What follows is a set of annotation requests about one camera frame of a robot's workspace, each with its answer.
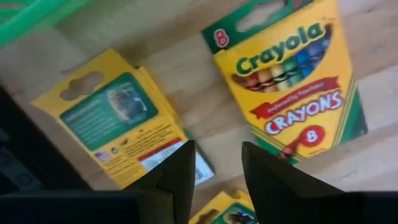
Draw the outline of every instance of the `crayon box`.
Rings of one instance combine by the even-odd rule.
[[[89,78],[94,86],[85,82]],[[33,104],[53,116],[121,189],[190,139],[146,69],[131,67],[111,49]],[[196,184],[214,176],[199,152],[196,165]]]
[[[240,189],[233,197],[220,192],[191,218],[189,224],[258,224],[250,196]]]
[[[295,164],[367,133],[335,0],[252,0],[202,31],[259,145]]]

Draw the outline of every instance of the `green crayon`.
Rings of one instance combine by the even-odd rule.
[[[286,71],[286,75],[288,75],[289,82],[292,86],[300,83],[303,80],[303,77],[300,74],[299,66],[294,58],[289,58],[284,62],[284,68]]]

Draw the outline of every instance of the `wooden surface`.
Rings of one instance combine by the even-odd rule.
[[[0,78],[14,99],[93,188],[114,189],[55,121],[29,105],[71,68],[112,46],[150,71],[216,169],[195,192],[193,211],[221,189],[244,187],[240,147],[254,138],[200,30],[246,1],[94,2],[57,30],[0,51]],[[344,190],[398,190],[398,1],[340,0],[340,8],[370,132],[297,167]]]

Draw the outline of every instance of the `green tray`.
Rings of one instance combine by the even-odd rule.
[[[53,27],[90,0],[0,0],[1,47],[38,29]]]

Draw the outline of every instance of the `stack of crayon boxes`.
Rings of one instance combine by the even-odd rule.
[[[94,86],[85,82],[91,79]],[[191,136],[143,67],[112,49],[33,104],[53,116],[121,189],[160,164]],[[214,176],[197,152],[195,183]]]

